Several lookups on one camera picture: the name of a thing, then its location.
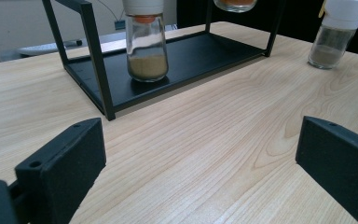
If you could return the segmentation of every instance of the light wood tabletop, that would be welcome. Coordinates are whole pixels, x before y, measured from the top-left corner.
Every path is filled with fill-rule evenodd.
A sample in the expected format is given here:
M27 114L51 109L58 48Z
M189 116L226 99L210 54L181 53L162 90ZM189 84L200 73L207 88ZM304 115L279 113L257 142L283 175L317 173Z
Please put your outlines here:
M269 36L226 22L211 31L260 48ZM358 54L346 52L337 68L321 70L307 64L310 47L278 35L269 58L112 121L65 72L58 53L0 63L0 179L12 183L14 167L57 134L100 117L106 167L72 223L356 223L295 155L303 116L358 133Z

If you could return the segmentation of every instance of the glass bottle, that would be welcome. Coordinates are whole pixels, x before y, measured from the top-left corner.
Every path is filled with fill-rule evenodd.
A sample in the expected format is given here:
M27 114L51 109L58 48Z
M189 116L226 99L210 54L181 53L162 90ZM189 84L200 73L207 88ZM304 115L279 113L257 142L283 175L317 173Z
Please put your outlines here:
M326 0L324 20L308 57L310 65L332 69L347 50L358 28L358 0Z
M257 0L213 0L214 4L225 10L230 12L246 12L252 9Z
M126 10L127 66L141 82L161 80L168 73L162 19L163 0L123 0Z

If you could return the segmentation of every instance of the gray wall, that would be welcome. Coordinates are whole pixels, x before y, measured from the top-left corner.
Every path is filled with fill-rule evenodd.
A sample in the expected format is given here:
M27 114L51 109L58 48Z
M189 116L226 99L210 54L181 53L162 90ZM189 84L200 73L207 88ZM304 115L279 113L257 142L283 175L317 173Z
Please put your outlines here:
M119 18L123 10L122 0L100 0ZM116 32L115 18L97 0L92 3L99 35ZM74 11L52 1L60 25L62 38L72 40L84 38L80 16ZM166 25L176 24L176 1L164 0ZM17 49L54 42L48 19L41 0L0 0L0 50Z

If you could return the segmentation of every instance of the black shelf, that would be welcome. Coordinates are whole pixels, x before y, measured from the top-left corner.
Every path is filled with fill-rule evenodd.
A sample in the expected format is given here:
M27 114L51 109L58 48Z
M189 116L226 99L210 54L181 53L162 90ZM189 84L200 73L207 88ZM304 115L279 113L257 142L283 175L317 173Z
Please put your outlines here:
M125 49L102 53L91 3L84 0L57 0L82 17L90 56L68 59L50 0L43 0L62 64L108 120L115 113L165 92L183 87L217 72L260 56L270 55L282 17L281 0L267 48L260 49L209 32L213 1L207 9L205 31L167 40L169 71L154 83L141 83L127 71Z

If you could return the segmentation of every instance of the white cap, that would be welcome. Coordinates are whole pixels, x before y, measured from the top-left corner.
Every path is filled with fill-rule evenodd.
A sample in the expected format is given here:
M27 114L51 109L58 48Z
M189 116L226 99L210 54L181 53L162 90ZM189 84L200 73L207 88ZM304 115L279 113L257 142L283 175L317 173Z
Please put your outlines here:
M164 10L164 0L123 0L127 15L156 15Z
M344 30L358 28L358 0L326 0L322 25Z

